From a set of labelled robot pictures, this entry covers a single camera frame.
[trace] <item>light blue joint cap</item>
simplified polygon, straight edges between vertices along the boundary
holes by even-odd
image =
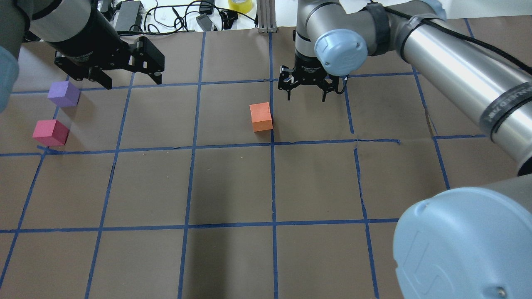
[[[438,0],[419,0],[419,1],[423,1],[427,3],[428,5],[430,5],[430,7],[432,7],[432,10],[434,10],[434,12],[436,13],[438,17],[442,18],[442,20],[444,21],[447,21],[447,13],[445,12],[445,9],[443,9],[443,5],[440,1]]]
[[[335,76],[345,76],[358,69],[368,57],[364,38],[348,29],[334,29],[321,35],[314,52],[325,70]]]
[[[7,107],[9,95],[19,76],[19,64],[16,58],[0,46],[0,113]]]
[[[532,294],[532,214],[489,189],[448,190],[413,205],[397,223],[393,248],[405,298]]]

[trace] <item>purple cube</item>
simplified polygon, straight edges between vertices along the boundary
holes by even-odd
[[[78,105],[79,89],[68,81],[52,83],[48,98],[59,107],[71,107]]]

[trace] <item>pink block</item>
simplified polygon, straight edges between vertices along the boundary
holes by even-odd
[[[39,120],[33,138],[46,146],[65,145],[68,132],[68,128],[56,119]]]
[[[68,81],[52,83],[48,98],[59,107],[71,107],[78,105],[80,91],[74,84]]]

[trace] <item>screw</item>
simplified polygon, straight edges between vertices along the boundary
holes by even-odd
[[[502,287],[498,287],[498,288],[497,288],[497,294],[498,294],[501,298],[506,298],[506,290],[503,289]]]

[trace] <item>block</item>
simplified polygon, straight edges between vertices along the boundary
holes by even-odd
[[[59,120],[39,120],[33,138],[45,146],[65,145],[69,130]]]
[[[68,81],[52,83],[48,98],[59,107],[71,107],[78,105],[80,91],[74,84]]]
[[[273,129],[273,121],[270,113],[270,103],[260,103],[250,105],[251,124],[253,131],[266,131]]]

